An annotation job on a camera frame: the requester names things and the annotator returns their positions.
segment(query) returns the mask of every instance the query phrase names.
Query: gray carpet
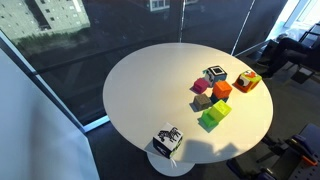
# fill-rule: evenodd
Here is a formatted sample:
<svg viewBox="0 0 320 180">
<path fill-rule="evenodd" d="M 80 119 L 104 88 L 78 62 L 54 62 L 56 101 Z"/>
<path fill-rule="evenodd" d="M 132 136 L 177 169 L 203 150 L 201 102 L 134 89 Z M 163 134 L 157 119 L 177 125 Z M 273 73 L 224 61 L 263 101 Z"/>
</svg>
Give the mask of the gray carpet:
<svg viewBox="0 0 320 180">
<path fill-rule="evenodd" d="M 256 72 L 261 73 L 265 69 L 255 65 L 249 58 L 240 58 Z M 293 74 L 279 71 L 273 79 L 264 80 L 273 100 L 274 114 L 269 134 L 277 139 L 285 139 L 297 134 L 307 123 L 320 126 L 320 84 L 308 80 L 300 85 L 284 82 Z M 187 174 L 171 178 L 158 173 L 148 161 L 146 153 L 136 148 L 125 140 L 112 126 L 112 123 L 87 133 L 93 156 L 102 180 L 122 179 L 238 179 L 226 166 L 226 162 L 212 164 L 196 164 Z M 265 144 L 259 143 L 250 151 L 238 156 L 240 165 L 245 170 L 258 171 L 261 167 L 271 167 L 276 161 L 274 156 L 260 164 L 255 161 L 268 153 Z"/>
</svg>

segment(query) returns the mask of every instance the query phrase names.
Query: white wall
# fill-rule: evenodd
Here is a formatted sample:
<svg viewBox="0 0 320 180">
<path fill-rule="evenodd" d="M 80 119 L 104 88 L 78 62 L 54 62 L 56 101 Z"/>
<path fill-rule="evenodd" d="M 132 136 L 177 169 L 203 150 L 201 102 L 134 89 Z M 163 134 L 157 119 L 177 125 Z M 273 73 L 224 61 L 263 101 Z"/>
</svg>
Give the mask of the white wall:
<svg viewBox="0 0 320 180">
<path fill-rule="evenodd" d="M 0 179 L 99 179 L 87 138 L 1 49 Z"/>
</svg>

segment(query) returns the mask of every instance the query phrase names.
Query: floor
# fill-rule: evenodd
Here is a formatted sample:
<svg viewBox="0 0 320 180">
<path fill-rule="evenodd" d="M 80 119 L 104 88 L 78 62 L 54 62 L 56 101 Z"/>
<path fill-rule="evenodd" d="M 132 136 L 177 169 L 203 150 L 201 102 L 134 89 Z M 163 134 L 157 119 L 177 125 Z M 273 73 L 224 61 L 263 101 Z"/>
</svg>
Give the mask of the floor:
<svg viewBox="0 0 320 180">
<path fill-rule="evenodd" d="M 263 72 L 252 58 L 239 58 L 256 72 Z M 275 139 L 285 139 L 299 131 L 307 124 L 320 126 L 320 84 L 307 81 L 300 85 L 284 82 L 290 78 L 294 70 L 280 70 L 273 79 L 264 80 L 273 99 L 274 114 L 269 135 Z M 171 178 L 158 173 L 148 161 L 146 153 L 125 140 L 112 123 L 107 123 L 87 134 L 97 169 L 102 180 L 108 179 L 238 179 L 226 166 L 226 162 L 196 164 L 187 174 Z M 261 167 L 271 167 L 277 157 L 270 158 L 260 164 L 255 161 L 268 151 L 266 145 L 259 143 L 254 148 L 237 157 L 245 170 L 258 171 Z"/>
</svg>

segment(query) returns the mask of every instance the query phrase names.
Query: orange cube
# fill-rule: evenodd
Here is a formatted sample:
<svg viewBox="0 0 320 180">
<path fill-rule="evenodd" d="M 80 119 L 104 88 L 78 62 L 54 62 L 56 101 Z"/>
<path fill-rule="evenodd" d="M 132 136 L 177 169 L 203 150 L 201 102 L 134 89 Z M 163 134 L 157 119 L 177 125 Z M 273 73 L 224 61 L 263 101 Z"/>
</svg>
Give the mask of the orange cube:
<svg viewBox="0 0 320 180">
<path fill-rule="evenodd" d="M 232 87 L 227 83 L 227 81 L 218 81 L 213 85 L 213 94 L 218 98 L 227 98 L 231 93 Z"/>
</svg>

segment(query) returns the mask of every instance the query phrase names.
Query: green cube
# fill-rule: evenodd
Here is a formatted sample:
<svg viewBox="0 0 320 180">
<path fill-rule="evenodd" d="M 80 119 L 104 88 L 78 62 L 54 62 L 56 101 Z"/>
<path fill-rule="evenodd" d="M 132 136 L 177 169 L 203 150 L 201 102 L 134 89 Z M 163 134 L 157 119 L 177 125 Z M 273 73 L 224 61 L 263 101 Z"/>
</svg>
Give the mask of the green cube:
<svg viewBox="0 0 320 180">
<path fill-rule="evenodd" d="M 215 121 L 212 117 L 209 116 L 209 109 L 206 109 L 202 112 L 201 120 L 207 127 L 213 127 L 218 125 L 218 122 Z"/>
<path fill-rule="evenodd" d="M 219 123 L 230 113 L 230 111 L 231 107 L 228 106 L 223 100 L 219 100 L 209 109 L 208 116 Z"/>
</svg>

